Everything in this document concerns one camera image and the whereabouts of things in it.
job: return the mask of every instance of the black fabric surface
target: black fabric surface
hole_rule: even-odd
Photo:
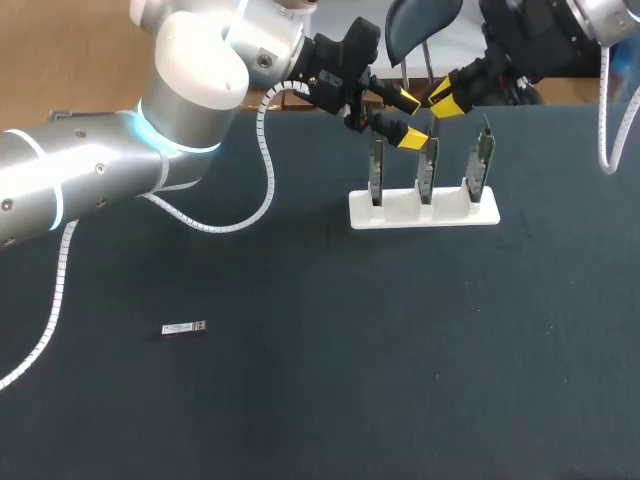
[[[81,220],[58,329],[0,392],[0,478],[638,475],[640,138],[607,177],[596,116],[489,110],[497,227],[352,231],[369,137],[275,113],[256,226],[205,235],[145,200]],[[165,198],[203,222],[252,213],[254,120]],[[460,181],[479,120],[445,122],[439,185]],[[390,151],[389,186],[415,162]],[[60,233],[0,255],[2,375],[42,333]],[[204,337],[158,338],[198,320]]]

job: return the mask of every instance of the small metal module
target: small metal module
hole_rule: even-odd
[[[172,336],[180,335],[183,333],[205,332],[207,330],[207,322],[191,322],[191,323],[177,323],[174,325],[163,325],[162,335]]]

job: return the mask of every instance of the wire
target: wire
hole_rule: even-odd
[[[62,242],[60,243],[60,254],[58,255],[58,273],[56,274],[56,288],[53,294],[53,306],[51,307],[51,314],[49,315],[49,321],[44,329],[40,341],[31,351],[29,356],[25,358],[20,365],[18,365],[11,373],[4,378],[0,379],[0,391],[7,388],[13,382],[15,382],[20,375],[26,372],[33,362],[35,362],[44,349],[47,348],[49,340],[58,325],[58,317],[60,316],[60,308],[62,307],[62,295],[64,293],[64,278],[67,273],[67,259],[69,257],[69,245],[71,244],[71,237],[78,225],[78,221],[67,223],[62,234]]]
[[[229,225],[226,227],[214,227],[210,225],[204,225],[200,222],[193,220],[192,218],[189,218],[184,213],[180,212],[178,209],[176,209],[175,207],[173,207],[172,205],[170,205],[169,203],[165,202],[164,200],[162,200],[161,198],[157,197],[152,193],[149,193],[143,196],[147,200],[150,200],[151,202],[155,203],[157,206],[162,208],[165,212],[167,212],[169,215],[171,215],[175,219],[190,226],[191,228],[195,228],[196,230],[200,230],[201,232],[204,232],[204,233],[222,234],[222,233],[237,232],[239,230],[247,228],[250,225],[253,225],[255,222],[260,220],[264,216],[264,214],[267,213],[267,210],[271,206],[271,202],[273,201],[273,196],[276,190],[276,179],[275,179],[275,173],[273,170],[273,163],[271,162],[271,155],[269,154],[269,148],[267,147],[267,140],[264,133],[264,119],[265,119],[265,114],[267,112],[267,108],[273,101],[273,98],[278,93],[286,90],[295,90],[299,93],[309,95],[309,87],[306,84],[301,82],[287,81],[287,82],[278,83],[271,90],[269,90],[267,94],[264,96],[264,98],[262,99],[260,108],[258,108],[258,116],[256,118],[256,134],[258,137],[258,145],[260,146],[260,152],[262,153],[262,158],[264,160],[264,166],[267,172],[267,193],[264,197],[264,201],[262,202],[262,205],[260,206],[258,211],[254,213],[251,217],[247,218],[246,220],[240,223],[236,223],[235,225]]]
[[[269,155],[269,149],[267,148],[267,140],[264,134],[264,118],[267,112],[267,108],[273,101],[273,98],[280,92],[286,90],[295,90],[297,92],[303,94],[309,94],[309,87],[300,82],[281,82],[273,87],[271,90],[267,92],[267,94],[262,99],[262,103],[260,104],[260,108],[258,109],[258,117],[256,120],[256,134],[258,137],[258,145],[260,146],[260,152],[262,153],[262,158],[264,159],[265,169],[267,171],[267,194],[262,203],[262,206],[258,209],[256,213],[254,213],[251,217],[246,219],[243,222],[240,222],[236,225],[230,225],[227,227],[212,227],[208,225],[204,225],[200,222],[196,222],[191,218],[187,217],[183,213],[179,212],[176,208],[158,198],[153,194],[144,195],[145,198],[152,201],[160,208],[171,214],[173,217],[177,218],[181,222],[189,225],[192,228],[200,230],[206,233],[230,233],[236,232],[238,230],[242,230],[243,228],[252,225],[257,222],[262,216],[267,212],[271,202],[273,200],[273,195],[275,193],[275,175],[273,171],[273,164],[271,162],[271,156]],[[47,326],[44,329],[44,333],[40,338],[38,344],[31,351],[29,356],[25,358],[20,365],[18,365],[11,373],[6,375],[4,378],[0,379],[0,391],[7,388],[13,382],[15,382],[18,377],[24,374],[38,359],[42,352],[44,352],[45,348],[49,344],[51,340],[51,336],[53,335],[56,326],[58,325],[58,318],[60,316],[60,308],[62,307],[62,296],[64,293],[64,279],[67,273],[67,259],[69,257],[69,247],[71,245],[71,237],[73,236],[73,232],[78,225],[78,221],[73,221],[67,224],[64,229],[64,233],[62,235],[62,242],[60,244],[60,254],[58,256],[58,273],[56,276],[56,287],[55,293],[53,295],[53,306],[51,307],[51,314],[49,315],[49,321],[47,322]]]
[[[600,168],[611,175],[618,170],[620,165],[620,158],[622,157],[622,151],[624,150],[624,144],[627,141],[629,130],[633,125],[633,120],[640,108],[640,87],[636,90],[636,93],[631,97],[631,102],[627,107],[627,111],[622,117],[616,140],[613,144],[613,151],[611,152],[611,159],[607,160],[607,96],[609,93],[609,49],[602,49],[601,64],[600,64],[600,103],[598,109],[598,162]]]

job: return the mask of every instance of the metal bracket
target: metal bracket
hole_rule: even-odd
[[[382,206],[384,191],[384,161],[386,157],[385,138],[372,131],[371,152],[369,153],[369,191],[374,207]]]
[[[56,120],[63,120],[65,118],[98,117],[101,115],[111,115],[112,113],[113,112],[77,113],[69,110],[51,110],[47,116],[47,122],[55,122]]]
[[[429,140],[427,140],[418,158],[417,185],[420,191],[420,201],[423,205],[431,205],[433,201],[436,167],[438,165],[438,155],[440,154],[439,130],[440,120],[434,116],[431,129],[428,133]]]
[[[478,140],[471,150],[469,163],[467,164],[467,190],[472,203],[480,203],[482,200],[482,192],[487,184],[495,146],[495,137],[491,131],[489,120],[485,115],[482,128],[478,134]]]

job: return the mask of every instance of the silver robot arm segment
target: silver robot arm segment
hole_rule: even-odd
[[[272,0],[133,0],[154,62],[131,111],[0,135],[0,249],[98,208],[188,188],[210,165],[249,84],[287,78],[302,21]]]

